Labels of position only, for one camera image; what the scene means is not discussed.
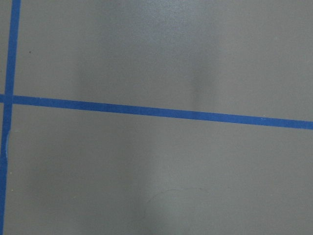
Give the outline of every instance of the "vertical blue line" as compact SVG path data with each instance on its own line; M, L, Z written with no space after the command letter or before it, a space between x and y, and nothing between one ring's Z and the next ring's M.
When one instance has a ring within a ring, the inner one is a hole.
M12 0L0 154L0 235L3 234L7 175L7 143L11 129L13 89L21 0Z

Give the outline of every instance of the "blue tape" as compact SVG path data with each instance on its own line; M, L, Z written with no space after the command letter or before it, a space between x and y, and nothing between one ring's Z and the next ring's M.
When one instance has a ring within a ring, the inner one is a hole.
M232 114L217 114L217 113L150 108L150 107L141 107L141 106L119 105L119 104L106 104L106 103L94 103L94 102L63 100L63 99L38 98L38 97L28 97L28 96L18 96L18 95L15 95L13 97L13 103L22 104L22 105L53 107L53 108L78 109L78 110L110 112L110 113L120 113L120 114L135 114L135 115L145 115L145 116L155 116L155 117L167 117L167 118L171 117L171 118L183 118L183 119L192 119L192 120L218 121L218 122L230 122L230 123L240 123L240 124L313 130L313 121L289 120L289 119L279 119L279 118L269 118L269 117L252 117L252 116L232 115Z
M9 32L8 57L6 65L5 94L0 99L4 102L3 119L2 119L2 136L1 136L1 154L0 154L0 234L3 234L4 223L4 205L6 192L6 175L7 175L7 143L11 129L12 104L16 50L19 31L21 0L12 0L11 22Z

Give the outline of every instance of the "gray surface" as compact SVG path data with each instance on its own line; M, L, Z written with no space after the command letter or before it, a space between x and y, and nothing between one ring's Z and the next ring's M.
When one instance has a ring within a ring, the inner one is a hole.
M0 94L4 93L11 1L0 1Z
M311 0L23 1L15 93L312 120L312 11Z
M5 234L313 232L313 132L15 106Z
M313 120L312 10L309 0L22 1L15 94ZM312 140L14 105L4 234L311 235Z

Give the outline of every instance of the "horizontal blue line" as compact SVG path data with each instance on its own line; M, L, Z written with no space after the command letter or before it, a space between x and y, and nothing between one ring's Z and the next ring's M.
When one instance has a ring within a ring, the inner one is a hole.
M42 106L42 107L64 108L64 109L77 109L77 110L87 110L87 111L99 111L99 112L109 112L109 113L119 113L119 114L134 114L134 115L145 115L145 116L167 117L167 118L171 117L171 118L183 118L183 119L192 119L192 120L218 121L218 122L229 122L229 123L313 130L313 121L279 119L279 118L270 118L270 117L252 117L252 116L232 115L232 114L206 113L206 112L196 112L196 111L186 111L186 110L94 103L94 102L85 102L85 101L50 99L50 98L19 96L19 95L13 96L13 103L22 104L22 105L33 105L33 106Z

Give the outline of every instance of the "blue stripe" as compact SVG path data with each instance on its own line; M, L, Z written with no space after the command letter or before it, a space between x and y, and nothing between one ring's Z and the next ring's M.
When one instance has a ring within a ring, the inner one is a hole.
M0 234L3 234L4 222L4 205L6 192L6 175L7 175L7 143L11 129L14 74L16 62L16 50L18 41L19 17L20 17L20 0L12 0L11 22L9 32L8 57L5 78L5 94L1 96L4 102L2 136L1 136L1 154L0 154Z
M217 114L217 113L206 113L206 112L175 110L175 109L161 109L161 108L150 108L150 107L141 107L141 106L119 105L119 104L106 104L106 103L94 103L94 102L63 100L63 99L38 98L38 97L28 97L28 96L18 96L18 95L14 96L13 103L22 104L22 105L64 108L64 109L78 109L78 110L110 112L110 113L120 113L120 114L135 114L135 115L146 115L146 116L155 116L155 117L167 117L167 118L171 117L171 118L183 118L183 119L192 119L192 120L218 121L218 122L230 122L230 123L240 123L240 124L313 130L313 121L289 120L289 119L279 119L279 118L269 118L269 117L252 117L252 116L232 115L232 114Z

